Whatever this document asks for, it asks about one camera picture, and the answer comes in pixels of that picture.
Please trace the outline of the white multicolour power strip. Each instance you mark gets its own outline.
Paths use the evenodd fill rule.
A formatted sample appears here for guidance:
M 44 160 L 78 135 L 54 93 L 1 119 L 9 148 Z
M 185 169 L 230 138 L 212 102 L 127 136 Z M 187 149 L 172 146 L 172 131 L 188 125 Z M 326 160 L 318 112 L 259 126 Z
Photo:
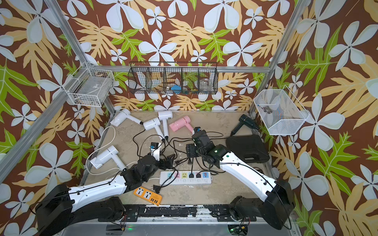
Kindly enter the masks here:
M 212 177 L 208 171 L 161 171 L 159 184 L 166 185 L 202 185 L 211 184 Z

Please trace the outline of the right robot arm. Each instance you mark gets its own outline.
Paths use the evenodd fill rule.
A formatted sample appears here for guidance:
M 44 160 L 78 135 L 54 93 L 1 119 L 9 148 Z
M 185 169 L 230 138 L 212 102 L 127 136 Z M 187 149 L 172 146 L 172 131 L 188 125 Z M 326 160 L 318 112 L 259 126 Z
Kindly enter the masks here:
M 229 204 L 229 214 L 236 220 L 261 217 L 271 227 L 281 230 L 290 222 L 295 208 L 294 195 L 290 184 L 277 181 L 243 162 L 224 145 L 214 145 L 205 130 L 192 135 L 195 157 L 231 174 L 252 190 L 256 198 L 237 196 Z

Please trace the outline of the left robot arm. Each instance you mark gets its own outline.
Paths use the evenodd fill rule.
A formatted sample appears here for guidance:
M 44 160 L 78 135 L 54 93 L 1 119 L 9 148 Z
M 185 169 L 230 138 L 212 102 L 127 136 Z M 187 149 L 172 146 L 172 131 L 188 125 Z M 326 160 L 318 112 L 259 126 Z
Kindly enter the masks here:
M 38 234 L 53 236 L 69 225 L 91 219 L 121 219 L 125 207 L 119 195 L 140 188 L 157 170 L 171 168 L 175 157 L 172 154 L 157 161 L 146 155 L 108 180 L 78 187 L 57 185 L 35 207 Z

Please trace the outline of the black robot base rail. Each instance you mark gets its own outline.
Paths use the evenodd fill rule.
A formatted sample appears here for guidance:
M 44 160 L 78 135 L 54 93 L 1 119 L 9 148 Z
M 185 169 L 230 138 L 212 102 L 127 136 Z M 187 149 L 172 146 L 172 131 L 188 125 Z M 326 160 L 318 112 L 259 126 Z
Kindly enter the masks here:
M 203 220 L 237 222 L 228 204 L 210 205 L 124 205 L 125 215 L 117 223 L 141 222 L 142 219 Z

